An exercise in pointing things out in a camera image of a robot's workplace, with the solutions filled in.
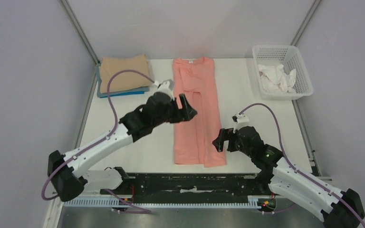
white basket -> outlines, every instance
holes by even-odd
[[[258,79],[259,92],[265,100],[296,100],[302,96],[313,94],[313,86],[306,66],[297,47],[289,45],[255,45],[252,48],[254,56],[255,70]],[[258,64],[277,66],[283,64],[286,74],[292,69],[296,69],[296,83],[293,86],[296,93],[271,93],[262,87]]]

pink shirt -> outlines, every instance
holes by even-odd
[[[198,112],[191,121],[174,125],[174,162],[205,167],[225,165],[225,151],[217,152],[212,145],[221,128],[213,59],[175,59],[173,72],[174,96],[178,99],[178,94],[184,93]]]

stack of folded clothes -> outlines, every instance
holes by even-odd
[[[133,58],[110,58],[103,57],[100,64],[96,66],[98,79],[98,97],[107,97],[107,85],[110,78],[122,70],[136,70],[149,76],[149,66],[145,55]],[[113,79],[110,85],[110,96],[121,96],[131,94],[143,94],[149,91],[152,83],[145,77],[132,72],[125,72]]]

blue folded cloth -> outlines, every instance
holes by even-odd
[[[100,78],[100,71],[98,67],[100,66],[100,63],[96,65],[96,77],[98,82],[98,88],[100,88],[101,85],[101,78]],[[129,89],[124,91],[118,91],[118,92],[112,92],[110,93],[110,96],[124,96],[124,95],[132,95],[132,94],[143,94],[145,92],[149,91],[149,87],[140,87],[136,89]],[[102,94],[100,92],[100,89],[97,90],[97,97],[104,98],[107,97],[107,93]]]

beige folded clothing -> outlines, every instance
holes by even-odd
[[[136,70],[142,74],[149,75],[149,66],[145,55],[139,55],[133,58],[110,58],[103,57],[99,67],[101,86],[100,92],[107,93],[107,85],[111,77],[122,70]],[[139,74],[126,72],[118,75],[113,79],[110,85],[110,93],[135,89],[144,86],[150,86],[152,83]]]

